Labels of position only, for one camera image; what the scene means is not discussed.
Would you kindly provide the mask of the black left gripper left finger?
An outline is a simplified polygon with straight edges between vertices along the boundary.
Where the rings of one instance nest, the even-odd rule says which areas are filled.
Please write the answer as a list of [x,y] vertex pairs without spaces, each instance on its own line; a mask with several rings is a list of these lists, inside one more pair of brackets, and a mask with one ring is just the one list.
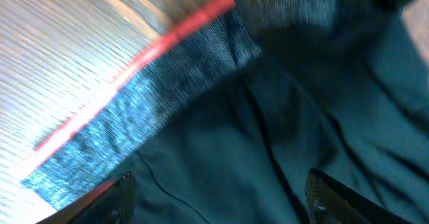
[[126,172],[108,180],[38,224],[129,223],[136,206],[136,179]]

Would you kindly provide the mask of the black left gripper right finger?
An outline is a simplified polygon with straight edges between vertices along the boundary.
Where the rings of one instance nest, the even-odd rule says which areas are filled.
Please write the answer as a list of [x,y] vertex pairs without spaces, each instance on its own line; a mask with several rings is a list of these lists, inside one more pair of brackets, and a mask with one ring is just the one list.
[[305,195],[311,224],[410,224],[318,169],[309,171]]

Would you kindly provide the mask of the black leggings with orange waistband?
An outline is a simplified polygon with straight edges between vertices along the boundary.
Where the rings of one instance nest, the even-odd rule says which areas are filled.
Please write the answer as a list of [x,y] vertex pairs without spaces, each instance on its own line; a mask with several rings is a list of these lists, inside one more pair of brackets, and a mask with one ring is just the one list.
[[129,223],[307,223],[318,169],[428,222],[413,0],[234,0],[137,72],[23,184],[63,209],[132,172]]

